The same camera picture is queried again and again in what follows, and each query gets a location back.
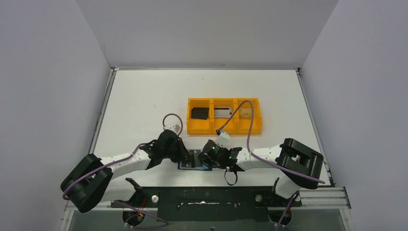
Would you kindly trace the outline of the blue leather card holder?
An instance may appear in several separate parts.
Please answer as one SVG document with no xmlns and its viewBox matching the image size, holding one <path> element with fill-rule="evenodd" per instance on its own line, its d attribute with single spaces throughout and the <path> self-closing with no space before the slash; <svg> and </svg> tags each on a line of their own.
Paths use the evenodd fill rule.
<svg viewBox="0 0 408 231">
<path fill-rule="evenodd" d="M 187 159 L 179 161 L 179 170 L 196 170 L 196 171 L 212 171 L 212 167 L 204 163 L 201 159 L 200 149 L 188 149 L 189 156 Z"/>
</svg>

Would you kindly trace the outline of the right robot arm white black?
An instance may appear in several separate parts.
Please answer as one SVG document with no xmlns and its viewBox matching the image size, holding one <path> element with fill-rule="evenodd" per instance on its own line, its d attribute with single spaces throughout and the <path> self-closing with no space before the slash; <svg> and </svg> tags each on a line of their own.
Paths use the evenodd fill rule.
<svg viewBox="0 0 408 231">
<path fill-rule="evenodd" d="M 284 176 L 276 181 L 274 193 L 285 199 L 301 188 L 314 190 L 324 183 L 320 179 L 323 155 L 292 138 L 284 139 L 280 145 L 252 151 L 242 147 L 227 149 L 209 140 L 199 158 L 209 167 L 233 173 L 258 168 L 279 169 Z"/>
</svg>

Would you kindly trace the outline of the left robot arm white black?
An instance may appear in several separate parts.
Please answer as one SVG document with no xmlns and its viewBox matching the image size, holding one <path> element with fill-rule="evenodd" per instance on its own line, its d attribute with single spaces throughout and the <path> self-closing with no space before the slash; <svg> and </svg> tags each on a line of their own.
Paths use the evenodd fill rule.
<svg viewBox="0 0 408 231">
<path fill-rule="evenodd" d="M 172 130 L 165 129 L 157 139 L 137 145 L 130 153 L 97 157 L 83 157 L 61 183 L 63 199 L 71 201 L 85 213 L 98 203 L 106 201 L 129 201 L 136 193 L 133 180 L 121 176 L 140 170 L 148 170 L 170 159 L 173 163 L 191 160 L 193 156 L 182 138 Z"/>
</svg>

